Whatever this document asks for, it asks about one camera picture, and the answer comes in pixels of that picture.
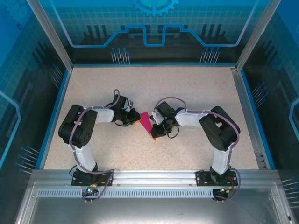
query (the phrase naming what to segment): black mounting plate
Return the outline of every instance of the black mounting plate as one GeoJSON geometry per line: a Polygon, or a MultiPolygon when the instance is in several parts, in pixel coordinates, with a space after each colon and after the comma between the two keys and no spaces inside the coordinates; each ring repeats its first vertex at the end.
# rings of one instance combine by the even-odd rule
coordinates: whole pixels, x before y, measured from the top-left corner
{"type": "Polygon", "coordinates": [[[238,186],[238,180],[236,173],[233,171],[228,171],[226,173],[226,178],[221,181],[219,184],[216,184],[212,179],[211,179],[211,173],[210,171],[204,171],[200,170],[198,172],[195,172],[195,180],[196,180],[196,186],[197,187],[213,187],[213,186],[223,186],[223,187],[230,187],[232,183],[228,179],[228,177],[232,177],[234,179],[234,186],[238,186]]]}
{"type": "MultiPolygon", "coordinates": [[[[105,186],[107,183],[110,175],[112,172],[106,173],[106,174],[98,174],[96,180],[103,179],[101,182],[98,183],[98,187],[105,186]]],[[[108,186],[112,186],[113,178],[110,180],[108,186]]],[[[73,174],[73,178],[71,180],[71,185],[72,186],[90,186],[93,183],[87,183],[87,182],[82,182],[82,179],[80,178],[79,172],[75,171],[73,174]]]]}

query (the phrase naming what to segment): beige work surface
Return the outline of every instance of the beige work surface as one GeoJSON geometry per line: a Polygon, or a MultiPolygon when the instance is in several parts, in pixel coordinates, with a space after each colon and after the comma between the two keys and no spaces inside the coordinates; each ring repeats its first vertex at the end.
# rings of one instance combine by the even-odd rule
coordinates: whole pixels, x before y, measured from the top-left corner
{"type": "MultiPolygon", "coordinates": [[[[116,88],[134,102],[139,113],[150,114],[156,102],[167,96],[183,99],[189,110],[221,106],[241,129],[232,166],[258,169],[231,69],[219,67],[74,68],[44,169],[70,169],[76,164],[70,148],[58,136],[70,107],[106,105],[116,88]]],[[[177,100],[167,102],[174,109],[183,106],[177,100]]],[[[128,127],[102,123],[95,126],[89,144],[99,169],[209,169],[214,154],[204,131],[190,126],[180,127],[174,139],[154,141],[140,123],[128,127]]]]}

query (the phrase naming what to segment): gear graphic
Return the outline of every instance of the gear graphic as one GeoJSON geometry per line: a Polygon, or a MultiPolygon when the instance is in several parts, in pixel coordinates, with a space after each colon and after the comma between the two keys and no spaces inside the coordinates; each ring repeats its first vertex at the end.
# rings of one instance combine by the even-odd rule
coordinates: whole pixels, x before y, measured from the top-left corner
{"type": "Polygon", "coordinates": [[[160,16],[163,13],[168,13],[169,9],[174,9],[174,5],[178,4],[178,0],[132,0],[135,9],[139,9],[140,13],[145,13],[147,16],[160,16]]]}
{"type": "Polygon", "coordinates": [[[21,23],[28,14],[26,0],[0,0],[0,6],[6,6],[11,16],[18,23],[21,23]]]}

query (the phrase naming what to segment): speckled tabletop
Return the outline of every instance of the speckled tabletop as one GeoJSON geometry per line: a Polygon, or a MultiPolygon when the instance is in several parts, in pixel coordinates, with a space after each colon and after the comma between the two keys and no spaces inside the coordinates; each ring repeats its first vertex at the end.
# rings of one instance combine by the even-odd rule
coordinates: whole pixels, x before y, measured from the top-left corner
{"type": "MultiPolygon", "coordinates": [[[[258,169],[231,70],[220,67],[74,68],[44,169],[70,169],[76,164],[70,148],[58,136],[70,107],[106,105],[116,88],[134,102],[139,113],[150,113],[167,96],[183,99],[189,110],[221,106],[241,129],[232,166],[258,169]]],[[[174,109],[182,106],[180,101],[167,102],[174,109]]],[[[189,126],[181,127],[174,139],[154,141],[140,123],[128,127],[102,123],[95,126],[89,144],[99,169],[209,169],[214,154],[204,131],[189,126]]]]}

